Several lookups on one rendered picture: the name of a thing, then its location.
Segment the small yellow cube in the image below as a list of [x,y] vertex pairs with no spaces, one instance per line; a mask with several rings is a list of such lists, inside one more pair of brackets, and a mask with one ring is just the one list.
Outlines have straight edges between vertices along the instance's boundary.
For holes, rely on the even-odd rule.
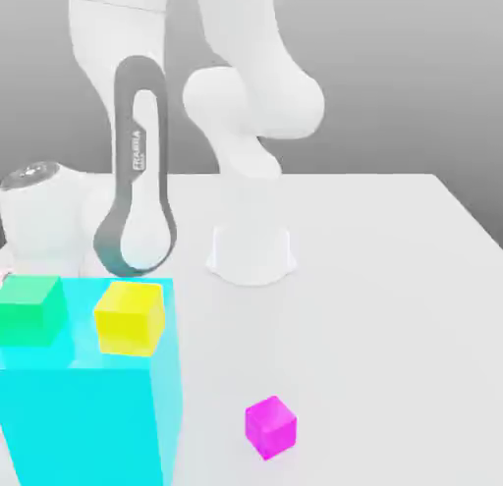
[[162,286],[114,281],[93,314],[101,352],[152,356],[165,330]]

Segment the small green cube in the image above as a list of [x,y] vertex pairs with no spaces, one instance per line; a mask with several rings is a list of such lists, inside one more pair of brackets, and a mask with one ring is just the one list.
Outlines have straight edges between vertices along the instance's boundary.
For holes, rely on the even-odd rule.
[[61,277],[8,276],[0,287],[0,347],[50,346],[68,316]]

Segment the small magenta cube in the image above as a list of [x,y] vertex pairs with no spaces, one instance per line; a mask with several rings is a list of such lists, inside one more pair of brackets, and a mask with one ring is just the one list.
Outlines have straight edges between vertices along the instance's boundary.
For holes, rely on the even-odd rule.
[[245,435],[264,460],[292,448],[297,441],[297,428],[298,418],[277,396],[245,410]]

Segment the large cyan box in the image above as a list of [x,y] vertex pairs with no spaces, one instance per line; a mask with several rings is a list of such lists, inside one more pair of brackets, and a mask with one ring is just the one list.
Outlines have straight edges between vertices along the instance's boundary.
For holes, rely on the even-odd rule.
[[183,392],[175,293],[150,356],[104,353],[93,310],[111,278],[63,278],[68,318],[51,344],[8,344],[7,302],[40,303],[46,277],[0,286],[0,429],[20,486],[172,486]]

